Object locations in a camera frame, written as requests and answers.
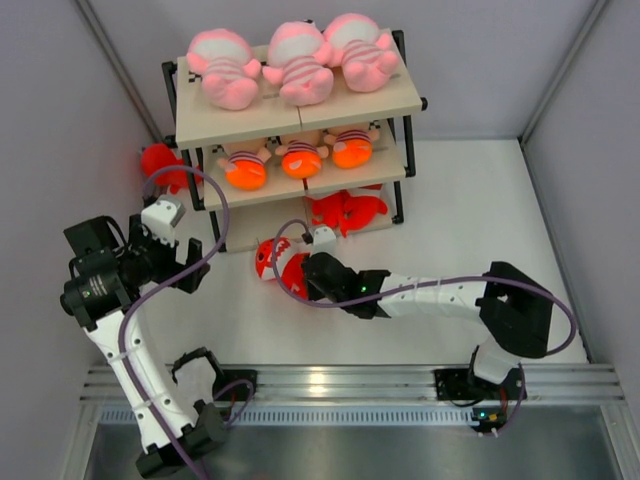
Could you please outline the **red shark plush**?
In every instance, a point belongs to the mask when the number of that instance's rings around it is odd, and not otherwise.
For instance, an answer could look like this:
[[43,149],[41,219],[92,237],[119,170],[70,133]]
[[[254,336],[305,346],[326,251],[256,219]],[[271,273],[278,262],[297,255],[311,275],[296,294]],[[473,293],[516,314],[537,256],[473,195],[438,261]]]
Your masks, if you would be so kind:
[[374,184],[343,191],[343,214],[339,223],[343,237],[368,226],[378,214],[388,213],[388,206],[381,198],[382,189],[382,184]]
[[330,228],[341,227],[345,220],[345,203],[347,194],[337,191],[328,195],[307,196],[311,208],[313,225],[326,225]]

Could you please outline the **pink striped plush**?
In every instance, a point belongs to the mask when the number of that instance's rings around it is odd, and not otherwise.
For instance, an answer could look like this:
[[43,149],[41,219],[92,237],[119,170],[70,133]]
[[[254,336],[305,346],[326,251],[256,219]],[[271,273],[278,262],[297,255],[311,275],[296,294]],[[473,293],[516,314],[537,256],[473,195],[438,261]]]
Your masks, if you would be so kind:
[[270,39],[262,75],[279,88],[279,96],[287,104],[316,105],[333,89],[332,55],[333,47],[313,22],[286,22]]
[[201,76],[202,90],[216,107],[243,110],[259,91],[262,65],[246,40],[232,30],[198,33],[190,42],[186,61],[189,69]]

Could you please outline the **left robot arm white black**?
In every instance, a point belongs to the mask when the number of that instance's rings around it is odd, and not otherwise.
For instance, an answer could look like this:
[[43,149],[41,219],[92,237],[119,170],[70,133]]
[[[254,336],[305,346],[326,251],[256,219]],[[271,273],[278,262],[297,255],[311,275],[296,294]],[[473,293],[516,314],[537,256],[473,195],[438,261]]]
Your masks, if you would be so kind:
[[129,402],[143,449],[136,467],[145,479],[182,468],[206,478],[197,462],[226,434],[212,401],[225,390],[225,374],[211,365],[197,368],[191,386],[201,397],[190,397],[148,337],[144,303],[168,287],[193,293],[209,271],[196,239],[189,241],[186,261],[176,259],[182,215],[158,201],[130,217],[127,233],[110,216],[63,232],[74,256],[60,304],[101,351]]

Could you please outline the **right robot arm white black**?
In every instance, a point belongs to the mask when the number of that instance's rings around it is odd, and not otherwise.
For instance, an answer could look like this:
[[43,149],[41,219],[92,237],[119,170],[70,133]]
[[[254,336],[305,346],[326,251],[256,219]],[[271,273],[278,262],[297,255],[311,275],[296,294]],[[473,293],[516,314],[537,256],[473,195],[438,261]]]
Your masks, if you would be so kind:
[[328,253],[308,257],[302,272],[311,300],[328,300],[361,319],[418,316],[483,325],[489,336],[474,349],[469,366],[435,373],[438,399],[456,406],[518,399],[519,363],[548,351],[554,303],[507,262],[494,261],[485,274],[460,283],[355,271]]

